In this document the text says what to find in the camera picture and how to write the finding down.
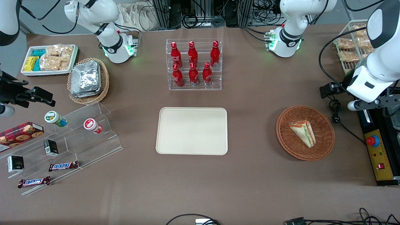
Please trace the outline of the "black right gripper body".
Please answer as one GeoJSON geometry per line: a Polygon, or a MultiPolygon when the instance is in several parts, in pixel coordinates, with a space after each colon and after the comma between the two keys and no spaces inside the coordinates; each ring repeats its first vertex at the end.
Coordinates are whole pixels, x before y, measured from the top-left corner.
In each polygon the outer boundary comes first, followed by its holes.
{"type": "Polygon", "coordinates": [[[3,71],[1,71],[0,78],[0,102],[4,104],[16,104],[28,108],[29,102],[31,102],[32,99],[27,93],[30,89],[24,86],[28,85],[29,82],[26,80],[18,80],[3,71]]]}

